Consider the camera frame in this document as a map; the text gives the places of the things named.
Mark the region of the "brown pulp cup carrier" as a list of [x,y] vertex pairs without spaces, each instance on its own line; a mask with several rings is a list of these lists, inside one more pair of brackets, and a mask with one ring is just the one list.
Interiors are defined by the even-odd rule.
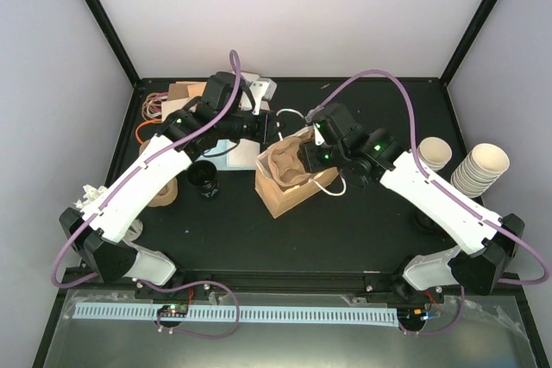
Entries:
[[306,172],[298,159],[299,145],[312,140],[313,134],[288,136],[267,149],[268,169],[280,188],[287,190],[306,184],[316,177],[315,174]]

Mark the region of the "brown paper takeout bag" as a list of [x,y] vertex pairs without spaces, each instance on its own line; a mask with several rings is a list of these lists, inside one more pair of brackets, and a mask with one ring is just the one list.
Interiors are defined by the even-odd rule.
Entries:
[[328,196],[344,196],[347,183],[335,167],[308,172],[299,159],[299,148],[314,140],[314,128],[305,126],[283,136],[258,155],[255,161],[254,188],[276,219],[319,191]]

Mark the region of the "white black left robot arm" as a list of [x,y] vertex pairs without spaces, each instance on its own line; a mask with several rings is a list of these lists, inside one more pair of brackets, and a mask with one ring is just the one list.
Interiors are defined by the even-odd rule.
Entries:
[[61,213],[70,246],[92,269],[93,278],[104,283],[142,279],[166,298],[184,291],[184,275],[164,253],[127,242],[125,235],[154,197],[219,141],[270,141],[279,131],[275,112],[266,106],[275,91],[269,78],[248,82],[217,72],[201,96],[166,117],[110,187],[92,189],[83,203]]

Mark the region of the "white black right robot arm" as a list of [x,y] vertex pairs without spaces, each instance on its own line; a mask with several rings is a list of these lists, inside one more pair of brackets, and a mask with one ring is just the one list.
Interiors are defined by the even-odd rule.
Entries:
[[410,259],[392,280],[403,302],[423,290],[459,284],[481,296],[490,294],[517,252],[525,224],[514,214],[498,215],[469,199],[426,165],[416,162],[380,128],[368,133],[341,103],[310,115],[315,137],[301,145],[299,158],[308,172],[335,167],[346,177],[381,184],[413,204],[441,228],[455,246]]

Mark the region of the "brown white flat paper bag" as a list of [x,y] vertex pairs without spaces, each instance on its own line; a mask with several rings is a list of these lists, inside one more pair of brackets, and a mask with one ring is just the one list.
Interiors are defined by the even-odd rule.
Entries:
[[243,72],[241,78],[245,82],[245,85],[241,88],[240,109],[252,111],[254,107],[254,97],[250,90],[250,85],[254,80],[260,78],[260,75],[252,72]]

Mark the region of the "short white cup stack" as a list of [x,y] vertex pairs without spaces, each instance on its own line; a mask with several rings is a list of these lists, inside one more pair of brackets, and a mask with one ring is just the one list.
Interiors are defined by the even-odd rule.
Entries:
[[419,158],[433,171],[439,172],[451,159],[452,149],[438,137],[427,137],[417,147]]

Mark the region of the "tall white cup stack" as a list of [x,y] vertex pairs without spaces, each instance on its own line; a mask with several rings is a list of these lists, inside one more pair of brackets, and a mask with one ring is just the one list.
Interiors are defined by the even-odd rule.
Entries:
[[490,143],[476,145],[453,172],[450,183],[469,198],[482,196],[510,167],[506,152]]

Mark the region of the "black enclosure frame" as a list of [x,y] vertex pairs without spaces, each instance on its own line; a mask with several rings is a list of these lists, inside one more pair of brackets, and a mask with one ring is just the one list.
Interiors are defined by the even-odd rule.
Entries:
[[[445,101],[448,107],[448,113],[451,115],[453,124],[455,126],[455,133],[457,140],[461,143],[461,148],[465,148],[464,140],[461,136],[461,130],[456,116],[453,114],[453,108],[451,107],[452,101],[449,96],[448,86],[452,81],[454,75],[459,70],[461,63],[466,58],[469,49],[479,35],[489,15],[492,13],[498,0],[481,0],[477,10],[474,12],[474,16],[470,20],[464,34],[461,37],[458,45],[455,48],[452,57],[447,63],[443,75],[432,77],[414,77],[405,80],[408,82],[431,82],[436,81],[439,84],[439,89],[445,97]],[[130,127],[133,120],[133,116],[138,108],[139,98],[146,91],[146,84],[151,82],[169,81],[169,78],[140,78],[138,72],[133,66],[129,55],[127,54],[120,37],[118,36],[115,27],[113,26],[109,15],[107,14],[101,0],[85,0],[90,12],[94,16],[97,25],[100,27],[105,39],[108,41],[112,51],[114,52],[119,64],[124,70],[129,82],[133,86],[133,92],[129,102],[129,107],[125,115],[122,132],[116,143],[116,150],[110,163],[110,168],[107,174],[106,182],[111,183],[115,180],[115,174],[122,163],[122,153],[127,149],[129,144]],[[501,292],[510,294],[516,297],[517,306],[521,310],[522,321],[524,323],[525,332],[528,334],[528,341],[530,343],[531,352],[535,358],[536,365],[538,367],[548,367],[548,357],[545,355],[543,343],[540,335],[537,332],[536,323],[533,314],[530,311],[530,305],[526,298],[526,295],[520,288],[515,288],[511,285],[506,285],[500,289]],[[66,290],[61,289],[58,291],[53,303],[51,314],[47,321],[47,326],[44,330],[44,334],[41,338],[41,343],[34,358],[34,367],[44,367],[47,362],[47,355],[52,349],[52,342],[54,337],[54,329],[58,326],[61,320],[61,301],[66,298]]]

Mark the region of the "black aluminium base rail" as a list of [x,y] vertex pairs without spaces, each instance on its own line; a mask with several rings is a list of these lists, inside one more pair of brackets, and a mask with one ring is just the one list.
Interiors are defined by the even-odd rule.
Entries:
[[194,297],[205,299],[210,290],[219,291],[216,284],[227,286],[234,293],[321,294],[366,296],[370,302],[414,304],[428,299],[438,287],[455,291],[463,287],[467,293],[487,296],[492,291],[469,281],[436,282],[428,288],[415,290],[395,272],[258,272],[258,271],[176,271],[169,281],[157,290],[151,282],[135,282],[139,298],[174,297],[179,301],[187,297],[189,284]]

